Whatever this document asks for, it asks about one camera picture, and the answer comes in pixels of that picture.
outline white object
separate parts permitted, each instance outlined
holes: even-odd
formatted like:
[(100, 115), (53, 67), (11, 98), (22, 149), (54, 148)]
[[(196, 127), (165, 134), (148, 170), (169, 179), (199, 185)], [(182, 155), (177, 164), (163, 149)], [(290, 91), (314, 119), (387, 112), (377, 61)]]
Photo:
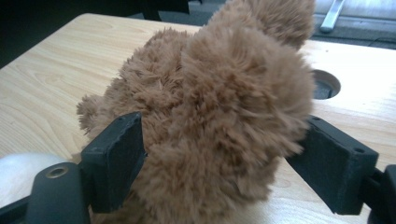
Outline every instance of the white object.
[(30, 195), (40, 171), (65, 161), (46, 153), (12, 154), (0, 159), (0, 208)]

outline metal leg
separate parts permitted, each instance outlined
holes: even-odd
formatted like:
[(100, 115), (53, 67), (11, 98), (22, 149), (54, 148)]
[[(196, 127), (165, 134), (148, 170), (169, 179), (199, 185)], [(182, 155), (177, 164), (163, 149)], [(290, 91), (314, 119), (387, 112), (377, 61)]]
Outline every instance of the metal leg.
[(337, 22), (338, 15), (340, 15), (341, 9), (343, 9), (345, 0), (334, 0), (332, 7), (326, 15), (323, 23), (320, 26), (320, 31), (323, 33), (329, 33), (334, 29), (334, 25)]

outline wooden table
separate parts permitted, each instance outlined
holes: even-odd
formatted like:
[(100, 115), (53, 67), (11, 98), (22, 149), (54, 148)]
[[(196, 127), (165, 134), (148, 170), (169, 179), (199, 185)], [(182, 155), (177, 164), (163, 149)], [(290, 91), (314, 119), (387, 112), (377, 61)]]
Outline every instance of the wooden table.
[[(134, 49), (157, 30), (199, 27), (86, 14), (69, 22), (0, 71), (0, 158), (39, 151), (70, 159), (86, 144), (76, 105), (103, 94)], [(380, 153), (377, 167), (396, 163), (396, 51), (308, 41), (302, 52), (334, 74), (341, 91), (316, 100), (314, 115)], [(288, 166), (281, 164), (268, 203), (235, 214), (235, 223), (364, 223), (333, 215)]]

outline brown stuffed animal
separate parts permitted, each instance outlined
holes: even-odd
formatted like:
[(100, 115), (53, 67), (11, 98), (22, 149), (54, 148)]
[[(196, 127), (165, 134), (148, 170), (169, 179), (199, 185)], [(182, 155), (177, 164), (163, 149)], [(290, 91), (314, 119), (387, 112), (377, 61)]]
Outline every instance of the brown stuffed animal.
[(104, 223), (227, 223), (266, 200), (279, 158), (301, 152), (314, 82), (298, 49), (314, 0), (231, 0), (195, 35), (167, 29), (129, 58), (104, 96), (84, 97), (90, 139), (140, 111), (145, 164)]

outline stuffed animal's ear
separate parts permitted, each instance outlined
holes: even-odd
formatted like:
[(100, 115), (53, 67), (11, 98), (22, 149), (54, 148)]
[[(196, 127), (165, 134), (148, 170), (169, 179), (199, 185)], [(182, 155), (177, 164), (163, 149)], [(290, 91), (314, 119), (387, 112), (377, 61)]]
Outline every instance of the stuffed animal's ear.
[(97, 117), (97, 112), (102, 97), (98, 95), (84, 96), (82, 102), (77, 106), (77, 114), (79, 115), (79, 127), (89, 133), (93, 128), (94, 119)]
[(257, 28), (299, 49), (312, 35), (315, 0), (231, 0), (210, 23)]

